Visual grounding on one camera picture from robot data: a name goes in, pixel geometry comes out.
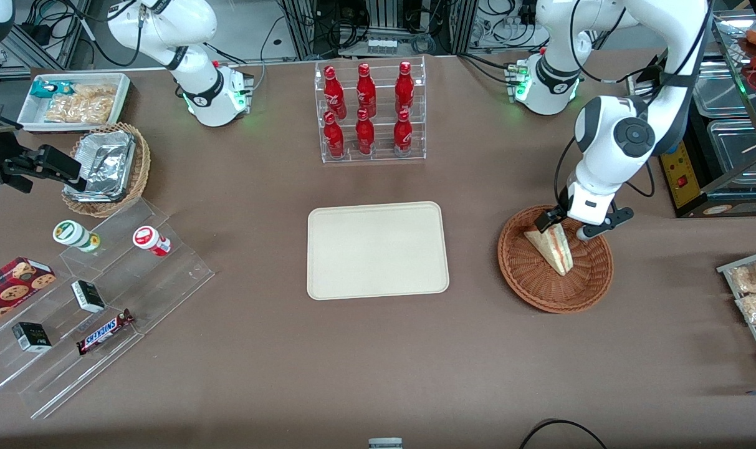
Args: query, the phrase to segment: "acrylic tiered stand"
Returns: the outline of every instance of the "acrylic tiered stand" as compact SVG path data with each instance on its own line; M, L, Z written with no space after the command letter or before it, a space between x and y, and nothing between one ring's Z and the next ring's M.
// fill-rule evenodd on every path
M170 239L172 249L164 258L133 246L131 236L142 225ZM173 232L167 216L144 199L126 205L93 232L101 236L95 252L65 250L49 264L57 280L0 321L0 392L19 394L31 418L53 413L214 275ZM106 309L82 310L70 288L76 279L94 283ZM124 309L135 322L79 355L76 342ZM21 350L11 330L19 321L42 324L53 347L41 354Z
M395 155L395 83L400 74L400 62L408 60L411 63L411 77L414 79L414 105L409 111L409 121L414 127L411 134L411 152L406 157ZM371 161L413 161L425 159L427 154L426 140L426 74L425 59L423 57L406 57L405 59L370 59L370 74L375 80L377 92L378 113L372 117L375 126L375 151L370 156L364 156L358 151L358 139L355 135L355 124L358 119L358 97L355 86L358 84L357 60L326 60L315 66L314 93L317 105L317 125L320 128L320 149L324 163L371 162ZM333 159L325 144L323 128L325 122L323 114L327 111L325 102L325 77L323 69L332 65L336 69L336 77L344 88L344 103L347 106L347 116L340 120L344 133L344 157Z

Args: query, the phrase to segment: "round wicker basket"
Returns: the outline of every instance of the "round wicker basket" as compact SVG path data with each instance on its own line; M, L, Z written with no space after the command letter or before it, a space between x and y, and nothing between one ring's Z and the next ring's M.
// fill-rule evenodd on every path
M148 182L148 170L150 170L150 149L148 148L148 142L145 142L142 134L135 127L127 123L115 123L115 125L103 126L90 131L90 133L112 133L113 131L126 131L133 134L136 138L135 159L131 162L131 173L129 175L126 196L116 203L79 203L78 201L72 201L63 193L62 201L75 213L90 215L96 218L106 218L123 207L127 202L137 199L142 195L142 191L145 190L145 185ZM76 156L78 148L79 143L76 142L73 145L70 156Z
M575 233L583 225L566 219L566 232L574 268L561 276L525 237L535 230L535 219L548 205L538 205L515 214L505 223L497 243L500 270L508 285L529 304L553 313L583 312L596 304L611 286L613 256L605 238L580 241Z

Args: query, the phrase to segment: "red cookie box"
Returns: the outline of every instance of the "red cookie box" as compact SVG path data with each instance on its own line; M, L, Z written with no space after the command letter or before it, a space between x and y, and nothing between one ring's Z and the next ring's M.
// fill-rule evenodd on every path
M0 269L0 318L38 290L56 281L49 266L16 258Z

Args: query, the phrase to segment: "brown tabletop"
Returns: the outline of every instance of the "brown tabletop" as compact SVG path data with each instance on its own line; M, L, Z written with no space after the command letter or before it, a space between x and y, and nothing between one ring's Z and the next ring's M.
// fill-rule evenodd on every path
M588 68L616 77L653 54L597 52ZM756 447L756 397L743 394L756 389L756 345L715 273L756 253L756 219L674 219L655 164L654 198L617 197L636 216L608 234L608 295L574 316L538 312L501 278L497 236L552 202L580 106L622 89L586 82L568 110L540 117L455 57L426 62L428 159L361 167L320 161L312 63L269 66L252 114L222 128L187 113L167 71L129 72L123 118L153 153L145 197L218 275L47 420L0 393L0 447L352 449L396 436L409 449L506 448L552 417L609 447ZM21 136L63 150L75 139ZM646 174L634 182L646 189ZM57 256L61 219L98 223L70 213L59 188L2 188L0 266ZM402 201L441 205L449 289L310 299L310 211ZM528 447L555 444L594 447L565 427Z

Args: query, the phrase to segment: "red bottle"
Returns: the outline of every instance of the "red bottle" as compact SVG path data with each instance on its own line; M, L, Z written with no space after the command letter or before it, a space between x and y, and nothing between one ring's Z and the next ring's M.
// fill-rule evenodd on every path
M358 64L358 85L355 86L358 93L358 107L366 109L370 117L378 113L378 99L375 94L375 82L370 76L370 65L364 62Z
M324 69L325 74L325 101L328 109L336 114L338 120L347 117L347 106L344 105L344 89L342 83L336 79L336 71L332 66Z
M411 77L411 63L400 62L400 76L395 84L395 110L411 110L414 105L414 79Z
M395 155L406 157L411 153L411 133L414 127L408 121L408 110L401 110L397 114L395 123Z
M342 134L342 129L336 123L336 117L331 111L325 111L323 118L325 119L323 133L325 134L325 144L328 147L330 157L341 159L344 157L344 135Z
M358 136L358 151L364 156L372 154L375 148L375 126L372 126L370 115L364 108L358 110L355 134Z

